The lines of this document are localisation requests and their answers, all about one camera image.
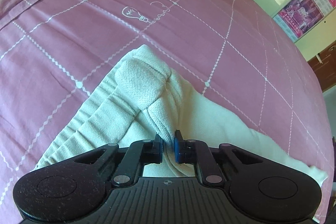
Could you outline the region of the brown wooden door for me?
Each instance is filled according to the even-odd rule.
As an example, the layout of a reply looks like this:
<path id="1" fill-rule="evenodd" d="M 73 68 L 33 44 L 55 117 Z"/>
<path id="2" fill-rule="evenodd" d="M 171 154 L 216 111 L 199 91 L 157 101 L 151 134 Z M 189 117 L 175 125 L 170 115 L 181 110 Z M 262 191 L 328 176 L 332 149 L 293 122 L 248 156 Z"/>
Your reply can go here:
<path id="1" fill-rule="evenodd" d="M 335 42 L 308 61 L 323 92 L 335 86 Z"/>

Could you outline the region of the pink checked bed sheet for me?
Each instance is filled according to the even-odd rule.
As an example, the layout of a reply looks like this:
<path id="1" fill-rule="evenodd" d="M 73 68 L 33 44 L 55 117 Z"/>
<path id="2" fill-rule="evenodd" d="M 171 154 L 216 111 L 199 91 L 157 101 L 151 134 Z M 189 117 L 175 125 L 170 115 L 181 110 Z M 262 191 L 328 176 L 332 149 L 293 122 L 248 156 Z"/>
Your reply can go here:
<path id="1" fill-rule="evenodd" d="M 143 44 L 291 157 L 333 175 L 318 80 L 253 0 L 1 0 L 1 223 L 21 219 L 18 178 Z"/>

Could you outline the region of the lower right pink poster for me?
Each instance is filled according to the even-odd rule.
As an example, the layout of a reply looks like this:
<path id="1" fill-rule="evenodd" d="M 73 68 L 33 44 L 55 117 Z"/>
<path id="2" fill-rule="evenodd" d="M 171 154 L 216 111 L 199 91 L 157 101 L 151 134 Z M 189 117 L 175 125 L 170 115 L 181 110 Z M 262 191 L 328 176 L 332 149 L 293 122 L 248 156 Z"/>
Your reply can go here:
<path id="1" fill-rule="evenodd" d="M 314 0 L 291 0 L 273 20 L 292 42 L 296 42 L 323 18 Z"/>

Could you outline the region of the white cotton pants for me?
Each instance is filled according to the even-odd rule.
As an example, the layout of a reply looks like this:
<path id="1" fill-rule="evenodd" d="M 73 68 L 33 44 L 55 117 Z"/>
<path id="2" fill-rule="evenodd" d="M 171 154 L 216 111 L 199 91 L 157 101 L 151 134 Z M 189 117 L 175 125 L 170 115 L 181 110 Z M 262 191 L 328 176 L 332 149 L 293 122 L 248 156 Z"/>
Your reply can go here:
<path id="1" fill-rule="evenodd" d="M 202 185 L 174 156 L 175 131 L 205 142 L 223 176 Z M 119 148 L 163 140 L 161 164 L 114 186 Z M 148 46 L 127 53 L 33 172 L 33 219 L 48 223 L 314 223 L 326 173 L 201 96 Z"/>

